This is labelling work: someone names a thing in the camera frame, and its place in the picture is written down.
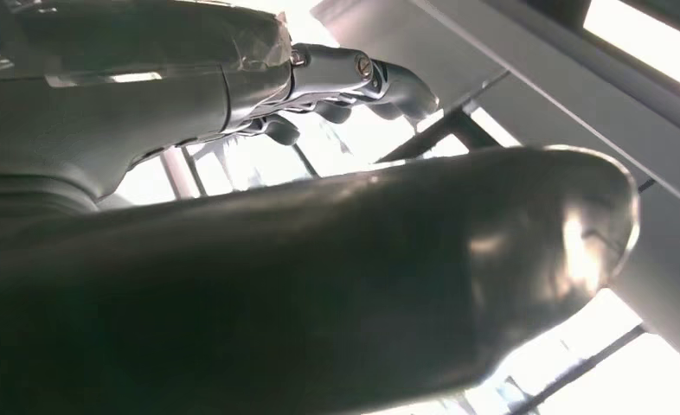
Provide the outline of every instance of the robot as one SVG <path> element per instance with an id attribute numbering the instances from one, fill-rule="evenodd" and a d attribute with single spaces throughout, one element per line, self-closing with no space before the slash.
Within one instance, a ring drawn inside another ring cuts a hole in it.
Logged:
<path id="1" fill-rule="evenodd" d="M 98 212 L 284 112 L 425 118 L 406 68 L 218 2 L 0 0 L 0 413 L 356 413 L 474 385 L 607 284 L 625 169 L 486 150 Z"/>

